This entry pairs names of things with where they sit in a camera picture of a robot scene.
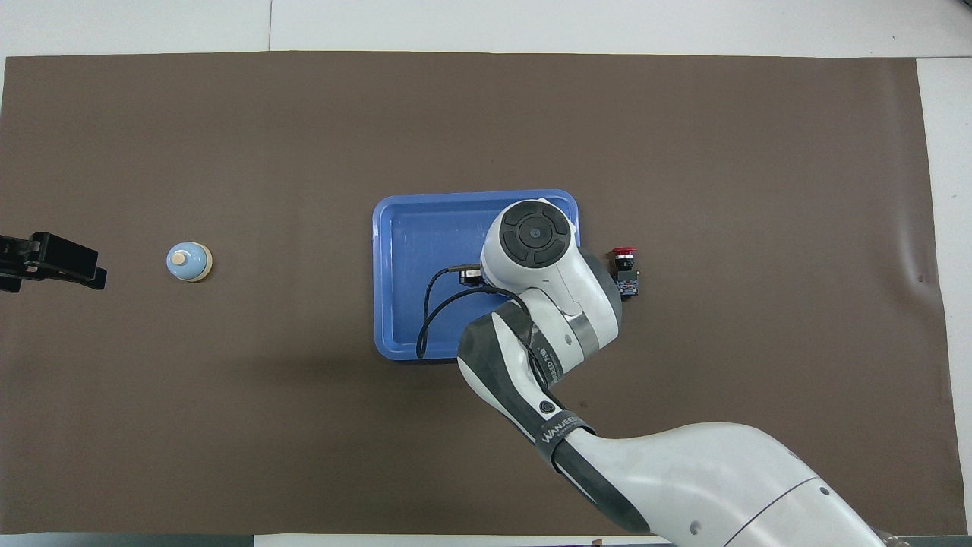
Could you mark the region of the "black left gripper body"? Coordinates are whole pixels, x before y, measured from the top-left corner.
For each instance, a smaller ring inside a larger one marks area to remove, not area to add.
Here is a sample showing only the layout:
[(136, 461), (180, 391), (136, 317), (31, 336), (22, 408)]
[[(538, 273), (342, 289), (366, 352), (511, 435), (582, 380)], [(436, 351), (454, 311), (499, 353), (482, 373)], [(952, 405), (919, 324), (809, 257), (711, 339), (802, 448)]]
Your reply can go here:
[(35, 247), (34, 238), (20, 239), (1, 236), (2, 280), (37, 280), (35, 271), (27, 266), (29, 253)]

